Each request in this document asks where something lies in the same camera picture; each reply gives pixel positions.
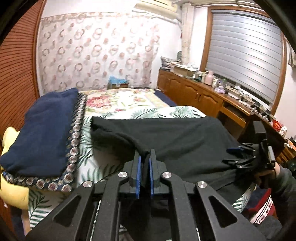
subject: bed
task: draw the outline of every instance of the bed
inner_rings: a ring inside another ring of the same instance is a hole
[[[90,122],[92,116],[105,119],[137,119],[137,118],[201,118],[206,115],[194,107],[176,106],[167,96],[159,90],[153,89],[116,89],[106,91],[85,91],[87,95],[84,120],[81,129],[80,156],[78,159],[76,188],[86,180],[99,182],[110,174],[123,167],[112,154],[106,154],[96,150],[92,146],[90,137]],[[241,212],[246,206],[252,185],[233,204]],[[37,191],[29,189],[28,213],[30,228],[34,228],[46,217],[68,194],[62,192]],[[126,229],[120,227],[121,239],[130,240]]]

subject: folded blanket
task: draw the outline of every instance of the folded blanket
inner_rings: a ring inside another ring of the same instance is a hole
[[[40,97],[0,165],[12,175],[59,177],[66,169],[66,144],[77,101],[76,88]]]
[[[81,136],[81,127],[83,124],[84,109],[86,96],[82,93],[78,94],[74,109],[71,115],[70,130],[67,134],[65,144],[60,148],[64,148],[64,156],[67,160],[66,167],[59,176],[20,176],[12,175],[6,171],[3,172],[3,177],[11,184],[33,187],[49,191],[70,192],[76,188],[74,172],[76,170],[79,151],[79,142]]]

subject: blue gripper pad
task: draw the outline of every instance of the blue gripper pad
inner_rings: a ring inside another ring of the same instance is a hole
[[[149,170],[150,170],[150,190],[151,190],[151,198],[154,195],[154,187],[153,187],[153,173],[152,173],[152,162],[151,158],[149,158]]]
[[[140,184],[141,184],[141,156],[139,156],[137,179],[136,179],[136,198],[137,199],[139,199],[139,196],[140,196]]]

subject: bottle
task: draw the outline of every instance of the bottle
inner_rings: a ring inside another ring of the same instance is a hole
[[[209,73],[207,74],[207,76],[205,78],[205,84],[212,86],[213,79],[214,79],[213,72],[212,71],[209,71]]]
[[[205,77],[207,76],[208,71],[202,73],[202,83],[205,82]]]
[[[198,81],[198,82],[201,82],[201,81],[202,81],[202,72],[201,72],[201,71],[198,72],[198,78],[197,78],[197,81]]]

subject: cabinet door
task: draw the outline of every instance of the cabinet door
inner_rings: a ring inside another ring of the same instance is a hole
[[[199,98],[198,109],[207,116],[217,117],[223,100],[216,95],[203,90]]]
[[[184,84],[181,105],[189,105],[198,108],[198,99],[201,97],[202,90],[194,83]]]
[[[180,105],[181,97],[183,94],[183,87],[181,78],[173,77],[170,79],[169,86],[166,88],[168,91],[165,93],[172,101],[174,101],[177,105]]]
[[[157,87],[162,91],[165,92],[165,87],[167,83],[167,75],[163,73],[163,71],[159,71],[158,80],[157,80]]]

